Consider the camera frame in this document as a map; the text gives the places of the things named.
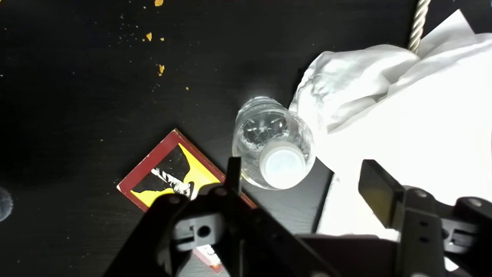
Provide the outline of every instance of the crumb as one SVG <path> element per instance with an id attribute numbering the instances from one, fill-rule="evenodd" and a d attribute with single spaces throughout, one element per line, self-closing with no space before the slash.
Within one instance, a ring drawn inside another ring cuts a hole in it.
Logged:
<path id="1" fill-rule="evenodd" d="M 166 67 L 164 65 L 156 65 L 158 67 L 158 77 L 164 76 Z"/>
<path id="2" fill-rule="evenodd" d="M 147 33 L 146 36 L 144 36 L 149 42 L 152 42 L 152 33 Z"/>

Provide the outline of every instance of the dark surface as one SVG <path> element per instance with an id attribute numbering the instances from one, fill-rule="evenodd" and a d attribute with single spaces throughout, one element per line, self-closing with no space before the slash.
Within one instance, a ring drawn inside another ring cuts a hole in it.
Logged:
<path id="1" fill-rule="evenodd" d="M 456 5 L 490 31 L 485 0 Z M 0 276 L 99 276 L 141 213 L 115 185 L 173 127 L 221 170 L 252 96 L 290 102 L 324 50 L 405 45 L 412 0 L 1 0 Z M 142 44 L 146 33 L 152 44 Z M 162 77 L 156 65 L 166 65 Z M 285 193 L 246 187 L 290 231 L 309 233 L 329 171 Z M 193 262 L 187 276 L 202 273 Z"/>

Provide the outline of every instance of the rope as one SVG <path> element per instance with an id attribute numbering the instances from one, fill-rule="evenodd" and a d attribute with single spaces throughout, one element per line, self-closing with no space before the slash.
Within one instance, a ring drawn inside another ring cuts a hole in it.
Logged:
<path id="1" fill-rule="evenodd" d="M 408 50 L 415 54 L 418 53 L 419 40 L 424 33 L 428 5 L 430 5 L 430 0 L 418 0 L 418 4 L 416 4 L 413 25 L 412 25 L 412 34 L 410 34 L 410 44 L 408 44 Z"/>

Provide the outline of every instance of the black table surface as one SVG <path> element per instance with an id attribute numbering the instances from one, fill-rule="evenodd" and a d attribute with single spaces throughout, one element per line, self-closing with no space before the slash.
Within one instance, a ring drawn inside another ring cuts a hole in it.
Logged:
<path id="1" fill-rule="evenodd" d="M 287 105 L 321 51 L 404 47 L 413 7 L 0 0 L 0 187 L 13 199 L 0 276 L 101 276 L 141 217 L 115 185 L 172 128 L 226 170 L 241 104 Z M 492 30 L 487 0 L 435 0 L 425 30 L 458 7 L 475 31 Z M 246 190 L 287 230 L 310 233 L 329 179 L 316 164 L 293 190 Z M 207 274 L 192 264 L 182 276 Z"/>

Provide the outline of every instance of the white object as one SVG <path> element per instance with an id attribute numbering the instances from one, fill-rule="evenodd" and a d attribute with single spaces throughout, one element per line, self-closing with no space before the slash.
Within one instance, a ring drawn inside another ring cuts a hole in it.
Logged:
<path id="1" fill-rule="evenodd" d="M 305 124 L 269 97 L 255 97 L 238 111 L 232 156 L 241 177 L 264 190 L 289 190 L 310 171 L 315 156 Z"/>
<path id="2" fill-rule="evenodd" d="M 490 73 L 492 36 L 473 34 L 459 11 L 422 39 L 418 56 L 395 47 L 322 53 L 290 105 L 339 180 L 318 233 L 396 239 L 356 191 L 364 159 L 447 205 L 492 200 Z"/>

